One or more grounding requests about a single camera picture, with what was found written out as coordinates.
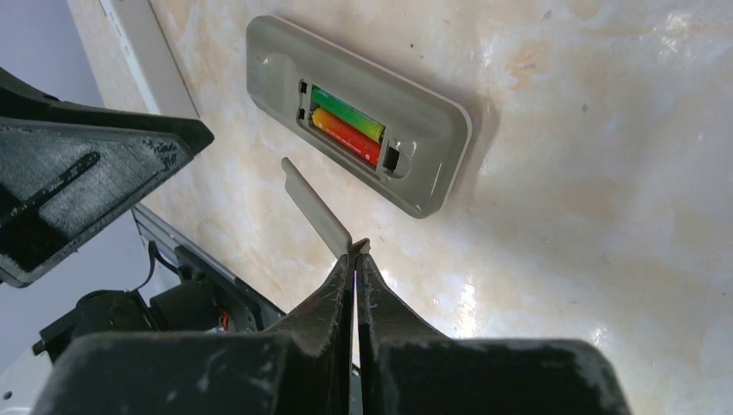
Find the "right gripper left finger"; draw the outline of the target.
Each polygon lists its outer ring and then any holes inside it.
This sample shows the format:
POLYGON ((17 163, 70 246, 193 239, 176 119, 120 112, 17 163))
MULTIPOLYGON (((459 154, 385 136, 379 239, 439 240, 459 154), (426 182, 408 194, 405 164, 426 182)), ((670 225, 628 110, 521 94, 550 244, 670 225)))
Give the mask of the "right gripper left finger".
POLYGON ((354 265, 340 257, 283 319, 250 334, 107 332, 74 341, 35 414, 346 414, 354 265))

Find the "grey battery cover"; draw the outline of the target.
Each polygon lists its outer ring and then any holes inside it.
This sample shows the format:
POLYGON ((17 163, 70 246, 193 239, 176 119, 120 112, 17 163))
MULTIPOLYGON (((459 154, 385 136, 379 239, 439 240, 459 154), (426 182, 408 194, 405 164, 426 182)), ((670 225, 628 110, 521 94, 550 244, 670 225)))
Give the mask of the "grey battery cover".
POLYGON ((285 173, 286 193, 336 258, 370 252, 370 240, 353 241, 351 233, 289 158, 281 160, 281 167, 285 173))

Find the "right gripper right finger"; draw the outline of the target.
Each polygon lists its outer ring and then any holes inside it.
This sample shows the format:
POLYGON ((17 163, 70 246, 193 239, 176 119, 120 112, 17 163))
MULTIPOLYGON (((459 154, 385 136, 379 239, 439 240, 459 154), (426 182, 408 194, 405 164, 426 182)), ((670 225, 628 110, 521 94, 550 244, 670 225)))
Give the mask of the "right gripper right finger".
POLYGON ((452 339, 355 263, 365 414, 629 414, 610 362, 572 339, 452 339))

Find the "green battery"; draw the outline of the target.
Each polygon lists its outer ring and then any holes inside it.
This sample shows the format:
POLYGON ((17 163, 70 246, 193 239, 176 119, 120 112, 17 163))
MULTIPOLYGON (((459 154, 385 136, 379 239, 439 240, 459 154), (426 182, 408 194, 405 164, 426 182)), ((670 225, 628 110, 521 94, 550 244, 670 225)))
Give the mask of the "green battery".
POLYGON ((311 98, 318 106, 355 128, 358 132, 378 144, 382 142, 386 127, 376 119, 318 86, 313 86, 311 98))

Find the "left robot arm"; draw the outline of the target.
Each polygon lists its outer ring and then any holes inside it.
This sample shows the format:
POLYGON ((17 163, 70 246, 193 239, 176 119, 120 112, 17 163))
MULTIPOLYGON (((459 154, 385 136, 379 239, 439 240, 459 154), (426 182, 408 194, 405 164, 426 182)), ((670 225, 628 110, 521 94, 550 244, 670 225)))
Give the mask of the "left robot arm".
MULTIPOLYGON (((194 118, 61 101, 1 73, 1 281, 26 288, 130 211, 214 140, 194 118)), ((174 287, 96 290, 40 333, 56 360, 104 331, 259 332, 284 313, 192 248, 174 250, 174 287)))

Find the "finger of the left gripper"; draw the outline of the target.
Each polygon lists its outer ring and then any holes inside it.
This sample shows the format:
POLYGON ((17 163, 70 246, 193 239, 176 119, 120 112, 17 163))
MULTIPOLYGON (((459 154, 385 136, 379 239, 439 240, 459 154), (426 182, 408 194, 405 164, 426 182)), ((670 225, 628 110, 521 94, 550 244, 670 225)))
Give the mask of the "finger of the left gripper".
POLYGON ((198 119, 61 101, 2 71, 2 282, 33 284, 213 140, 198 119))

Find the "red battery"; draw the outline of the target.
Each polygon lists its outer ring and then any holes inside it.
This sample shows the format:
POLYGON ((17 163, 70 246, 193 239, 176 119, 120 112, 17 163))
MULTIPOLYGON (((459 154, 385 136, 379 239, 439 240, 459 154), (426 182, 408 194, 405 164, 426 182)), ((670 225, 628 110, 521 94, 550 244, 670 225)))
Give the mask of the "red battery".
POLYGON ((312 112, 311 121, 317 129, 326 133, 337 143, 373 168, 377 167, 380 154, 380 145, 377 142, 321 107, 312 112))

